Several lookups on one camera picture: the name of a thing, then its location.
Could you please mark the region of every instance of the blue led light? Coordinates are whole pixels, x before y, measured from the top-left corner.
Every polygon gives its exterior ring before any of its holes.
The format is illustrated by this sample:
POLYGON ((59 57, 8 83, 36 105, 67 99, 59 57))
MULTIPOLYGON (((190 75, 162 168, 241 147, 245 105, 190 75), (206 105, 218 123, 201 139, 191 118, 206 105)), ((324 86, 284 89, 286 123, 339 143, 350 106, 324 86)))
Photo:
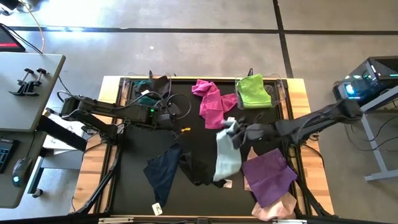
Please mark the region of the blue led light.
POLYGON ((346 91, 350 95, 355 94, 355 90, 351 84, 346 85, 346 91))

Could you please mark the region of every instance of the pink towel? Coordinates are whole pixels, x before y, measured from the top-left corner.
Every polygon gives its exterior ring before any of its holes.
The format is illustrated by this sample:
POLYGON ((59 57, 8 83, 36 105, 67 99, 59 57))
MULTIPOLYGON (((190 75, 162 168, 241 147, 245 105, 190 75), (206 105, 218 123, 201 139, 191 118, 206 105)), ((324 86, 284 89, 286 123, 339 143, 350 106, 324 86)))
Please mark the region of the pink towel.
MULTIPOLYGON (((256 158, 258 155, 254 152, 253 147, 250 148, 248 154, 248 160, 256 158)), ((244 182, 244 189, 250 190, 250 186, 246 177, 243 177, 244 182)), ((251 214, 262 220, 262 221, 269 221, 273 218, 279 219, 294 219, 294 207, 296 206, 297 200, 294 198, 289 192, 281 196, 278 200, 273 202, 272 204, 261 208, 258 203, 253 208, 251 214)))
POLYGON ((205 128, 222 128, 221 121, 224 119, 224 113, 232 109, 237 102, 236 94, 221 96, 220 90, 213 82, 204 80, 197 80, 197 84, 192 87, 192 93, 203 97, 199 115, 205 119, 205 128))

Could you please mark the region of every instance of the gray floor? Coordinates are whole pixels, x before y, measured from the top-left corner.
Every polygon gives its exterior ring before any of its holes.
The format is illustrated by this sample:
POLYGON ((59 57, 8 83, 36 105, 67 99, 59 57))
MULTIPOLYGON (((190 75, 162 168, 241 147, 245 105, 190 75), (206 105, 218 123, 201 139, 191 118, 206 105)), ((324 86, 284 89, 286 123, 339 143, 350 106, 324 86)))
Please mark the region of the gray floor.
MULTIPOLYGON (((285 29, 398 30, 395 0, 279 0, 279 6, 285 29)), ((35 10, 39 22, 47 26, 277 28, 272 0, 126 0, 117 5, 105 0, 48 0, 35 10)), ((9 26, 35 26, 26 13, 0 16, 0 20, 9 26)), ((19 33, 41 46, 38 32, 19 33)), ((286 77, 277 34, 46 32, 45 37, 46 53, 67 56, 61 76, 70 91, 90 97, 98 96, 104 75, 146 74, 149 69, 180 76, 233 77, 247 74, 252 67, 255 72, 286 77)), ((333 82, 368 56, 398 55, 395 35, 287 35, 286 39, 294 77, 305 80, 312 110, 334 102, 333 82)), ((58 83, 54 92, 61 89, 58 83)), ((49 106, 59 104, 54 94, 49 106)), ((390 116, 370 116, 371 126, 377 130, 390 116)), ((380 142, 394 136, 397 125, 387 125, 380 142)), ((356 130, 364 136, 361 126, 356 130)), ((369 149, 366 142, 356 141, 369 149)), ((398 153, 387 152, 396 150, 396 143, 391 141, 382 147, 390 169, 398 168, 398 153)), ((337 215, 398 222, 398 178, 370 184, 364 181, 364 175, 379 172, 373 153, 352 147, 342 125, 324 130, 320 147, 337 215)), ((40 187, 47 196, 32 199, 26 195, 17 209, 0 210, 0 219, 67 213, 76 180, 75 172, 46 171, 40 187), (40 210, 34 212, 28 205, 40 210)))

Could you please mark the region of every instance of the lime green cloth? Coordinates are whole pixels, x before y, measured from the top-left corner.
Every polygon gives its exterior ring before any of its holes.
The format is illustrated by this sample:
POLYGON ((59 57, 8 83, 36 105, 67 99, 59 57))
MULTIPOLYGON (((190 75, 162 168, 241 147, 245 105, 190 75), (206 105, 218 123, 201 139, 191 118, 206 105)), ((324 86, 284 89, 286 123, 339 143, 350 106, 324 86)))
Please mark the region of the lime green cloth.
POLYGON ((245 109, 270 108, 272 106, 271 96, 264 89, 261 74, 244 77, 236 86, 245 109))

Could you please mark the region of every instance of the clear container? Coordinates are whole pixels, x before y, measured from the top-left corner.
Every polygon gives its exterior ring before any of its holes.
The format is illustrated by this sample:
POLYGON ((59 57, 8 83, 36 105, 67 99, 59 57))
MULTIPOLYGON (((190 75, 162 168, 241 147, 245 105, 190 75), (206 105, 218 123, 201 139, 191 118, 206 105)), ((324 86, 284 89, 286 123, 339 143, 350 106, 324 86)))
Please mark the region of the clear container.
MULTIPOLYGON (((253 68, 250 68, 249 73, 248 73, 248 76, 251 76, 251 75, 253 75, 253 68)), ((255 103, 251 104, 250 108, 244 107, 242 99, 241 99, 239 91, 238 91, 238 88, 237 88, 238 82, 240 80, 242 80, 243 78, 245 78, 245 77, 236 77, 235 78, 235 94, 238 99, 238 103, 237 103, 238 108, 241 110, 266 109, 266 107, 261 107, 260 104, 258 107, 256 107, 255 103)), ((273 107, 277 106, 279 103, 281 103, 282 101, 284 101, 286 98, 284 84, 282 82, 280 75, 278 75, 276 73, 273 73, 271 75, 262 75, 262 78, 263 78, 262 84, 264 86, 264 90, 268 93, 268 95, 271 96, 271 107, 270 108, 273 108, 273 107), (264 79, 276 80, 276 88, 274 86, 265 85, 264 79)))

